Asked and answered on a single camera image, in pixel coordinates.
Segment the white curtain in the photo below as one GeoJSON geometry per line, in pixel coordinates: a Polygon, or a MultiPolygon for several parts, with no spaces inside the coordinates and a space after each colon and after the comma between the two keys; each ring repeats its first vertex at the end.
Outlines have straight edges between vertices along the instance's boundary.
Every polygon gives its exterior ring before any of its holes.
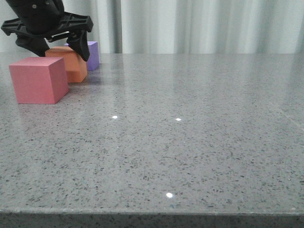
{"type": "MultiPolygon", "coordinates": [[[[304,0],[63,0],[90,15],[101,53],[298,53],[304,0]]],[[[0,20],[15,18],[0,0],[0,20]]],[[[0,51],[21,50],[0,35],[0,51]]]]}

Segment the gray countertop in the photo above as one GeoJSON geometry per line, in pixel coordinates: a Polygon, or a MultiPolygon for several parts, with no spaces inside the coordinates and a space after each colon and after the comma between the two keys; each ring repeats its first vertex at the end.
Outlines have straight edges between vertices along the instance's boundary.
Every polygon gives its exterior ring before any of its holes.
{"type": "Polygon", "coordinates": [[[304,214],[304,55],[102,55],[16,104],[30,55],[0,54],[0,212],[304,214]]]}

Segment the granite table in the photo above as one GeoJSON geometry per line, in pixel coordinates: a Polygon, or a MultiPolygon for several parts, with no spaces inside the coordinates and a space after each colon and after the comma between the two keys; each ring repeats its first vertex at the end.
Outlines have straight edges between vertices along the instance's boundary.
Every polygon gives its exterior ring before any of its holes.
{"type": "Polygon", "coordinates": [[[55,105],[0,53],[0,228],[304,227],[304,55],[101,55],[55,105]]]}

